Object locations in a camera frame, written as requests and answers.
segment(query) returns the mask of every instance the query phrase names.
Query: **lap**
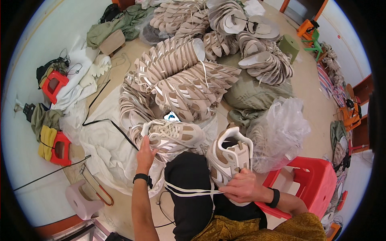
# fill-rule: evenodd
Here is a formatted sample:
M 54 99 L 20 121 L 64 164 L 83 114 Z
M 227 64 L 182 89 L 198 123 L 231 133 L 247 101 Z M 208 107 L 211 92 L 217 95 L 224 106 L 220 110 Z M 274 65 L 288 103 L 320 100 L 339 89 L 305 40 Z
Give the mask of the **lap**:
M 165 180 L 183 189 L 211 189 L 206 158 L 190 152 L 183 152 L 167 163 Z M 171 193 L 171 197 L 174 202 L 176 223 L 173 233 L 178 241 L 191 240 L 204 230 L 212 218 L 213 203 L 215 215 L 231 220 L 245 221 L 259 217 L 265 218 L 264 213 L 254 203 L 239 207 L 231 203 L 223 194 L 214 195 L 213 201 L 209 195 L 178 197 Z

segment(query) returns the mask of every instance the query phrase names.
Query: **fitness tracker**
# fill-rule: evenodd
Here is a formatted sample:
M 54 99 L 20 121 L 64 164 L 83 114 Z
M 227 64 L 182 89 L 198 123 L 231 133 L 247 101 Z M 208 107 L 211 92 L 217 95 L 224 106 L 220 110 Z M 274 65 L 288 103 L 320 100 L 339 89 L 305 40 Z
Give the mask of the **fitness tracker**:
M 280 192 L 277 189 L 270 188 L 269 189 L 273 190 L 273 200 L 271 203 L 266 203 L 266 205 L 270 208 L 276 208 L 279 199 L 280 199 Z
M 146 174 L 143 174 L 143 173 L 138 173 L 138 174 L 134 177 L 134 179 L 133 179 L 133 184 L 134 184 L 134 181 L 135 181 L 136 179 L 144 179 L 144 180 L 146 181 L 147 185 L 150 187 L 150 189 L 153 188 L 153 184 L 151 183 L 151 177 L 150 177 L 150 176 L 148 176 L 148 175 L 146 175 Z

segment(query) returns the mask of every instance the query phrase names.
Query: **green plastic stool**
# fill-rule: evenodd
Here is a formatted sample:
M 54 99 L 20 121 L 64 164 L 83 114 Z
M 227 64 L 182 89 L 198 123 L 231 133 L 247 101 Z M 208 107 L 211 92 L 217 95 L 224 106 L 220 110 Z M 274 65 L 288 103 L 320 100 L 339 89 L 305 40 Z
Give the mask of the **green plastic stool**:
M 285 34 L 281 37 L 278 46 L 283 53 L 290 53 L 292 55 L 290 61 L 290 64 L 292 64 L 300 50 L 298 43 L 289 34 Z
M 306 51 L 318 51 L 318 55 L 316 56 L 316 62 L 319 60 L 320 53 L 323 53 L 322 47 L 318 43 L 319 32 L 317 29 L 314 30 L 314 33 L 311 36 L 312 40 L 302 40 L 302 42 L 313 42 L 314 48 L 304 48 Z

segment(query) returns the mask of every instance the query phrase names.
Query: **shoe tongue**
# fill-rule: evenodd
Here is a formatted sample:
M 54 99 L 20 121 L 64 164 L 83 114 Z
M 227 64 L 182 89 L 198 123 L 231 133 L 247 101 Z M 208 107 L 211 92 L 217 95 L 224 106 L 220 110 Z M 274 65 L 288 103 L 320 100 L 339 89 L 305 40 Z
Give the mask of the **shoe tongue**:
M 232 147 L 228 147 L 227 150 L 233 151 L 237 155 L 239 160 L 239 168 L 249 169 L 249 147 L 245 142 L 238 141 L 238 143 Z

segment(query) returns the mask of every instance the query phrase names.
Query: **smartphone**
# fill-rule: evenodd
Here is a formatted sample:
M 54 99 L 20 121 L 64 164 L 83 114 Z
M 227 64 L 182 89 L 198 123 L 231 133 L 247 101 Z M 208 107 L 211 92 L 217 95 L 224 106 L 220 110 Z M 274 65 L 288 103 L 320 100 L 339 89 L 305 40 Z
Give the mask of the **smartphone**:
M 164 119 L 168 120 L 168 121 L 178 121 L 178 122 L 181 122 L 178 119 L 177 115 L 173 111 L 171 111 L 168 114 L 166 114 L 166 116 L 164 116 Z

